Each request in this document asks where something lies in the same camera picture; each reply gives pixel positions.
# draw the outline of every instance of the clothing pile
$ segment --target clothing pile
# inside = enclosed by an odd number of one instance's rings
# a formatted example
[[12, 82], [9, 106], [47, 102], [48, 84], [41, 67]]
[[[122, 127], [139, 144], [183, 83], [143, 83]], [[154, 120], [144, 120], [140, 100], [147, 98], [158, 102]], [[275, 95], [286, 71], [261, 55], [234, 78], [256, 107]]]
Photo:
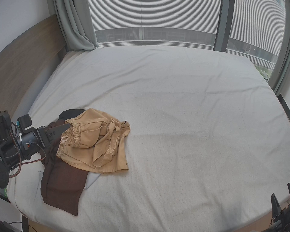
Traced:
[[70, 128], [44, 150], [41, 195], [44, 203], [77, 216], [83, 189], [101, 173], [128, 170], [124, 137], [130, 125], [90, 108], [66, 110], [46, 129], [65, 123]]

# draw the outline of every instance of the bed frame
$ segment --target bed frame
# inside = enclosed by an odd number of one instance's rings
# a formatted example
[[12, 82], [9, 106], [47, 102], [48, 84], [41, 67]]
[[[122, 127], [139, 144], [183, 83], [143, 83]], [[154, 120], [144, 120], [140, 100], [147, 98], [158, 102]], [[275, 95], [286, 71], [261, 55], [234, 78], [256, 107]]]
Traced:
[[65, 45], [54, 14], [5, 47], [0, 52], [0, 110], [12, 116], [30, 85]]

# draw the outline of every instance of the curtain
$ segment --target curtain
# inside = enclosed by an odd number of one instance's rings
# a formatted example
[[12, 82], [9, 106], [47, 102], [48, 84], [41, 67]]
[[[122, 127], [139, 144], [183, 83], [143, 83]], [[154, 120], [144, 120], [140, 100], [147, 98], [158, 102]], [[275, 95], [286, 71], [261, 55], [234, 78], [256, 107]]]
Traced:
[[285, 31], [277, 63], [268, 81], [276, 96], [281, 92], [286, 78], [290, 73], [290, 1], [285, 0]]
[[53, 0], [53, 2], [69, 50], [93, 50], [99, 47], [88, 0]]

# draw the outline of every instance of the glass pane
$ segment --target glass pane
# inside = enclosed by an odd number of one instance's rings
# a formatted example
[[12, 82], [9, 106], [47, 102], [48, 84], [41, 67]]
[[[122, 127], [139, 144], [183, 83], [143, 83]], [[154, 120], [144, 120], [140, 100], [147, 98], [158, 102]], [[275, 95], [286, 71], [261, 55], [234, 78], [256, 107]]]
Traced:
[[235, 0], [226, 52], [248, 57], [268, 80], [277, 62], [284, 29], [284, 0]]
[[159, 44], [213, 49], [220, 0], [88, 0], [100, 46]]

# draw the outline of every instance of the white bed sheet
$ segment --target white bed sheet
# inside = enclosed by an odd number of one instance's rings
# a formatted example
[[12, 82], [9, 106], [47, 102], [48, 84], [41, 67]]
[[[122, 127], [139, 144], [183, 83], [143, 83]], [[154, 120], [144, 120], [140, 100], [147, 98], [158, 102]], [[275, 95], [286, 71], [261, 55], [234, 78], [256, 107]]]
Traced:
[[40, 162], [10, 180], [26, 217], [57, 231], [228, 231], [288, 198], [290, 123], [245, 57], [170, 46], [66, 55], [29, 114], [36, 127], [70, 108], [127, 120], [129, 171], [102, 174], [78, 216], [43, 203]]

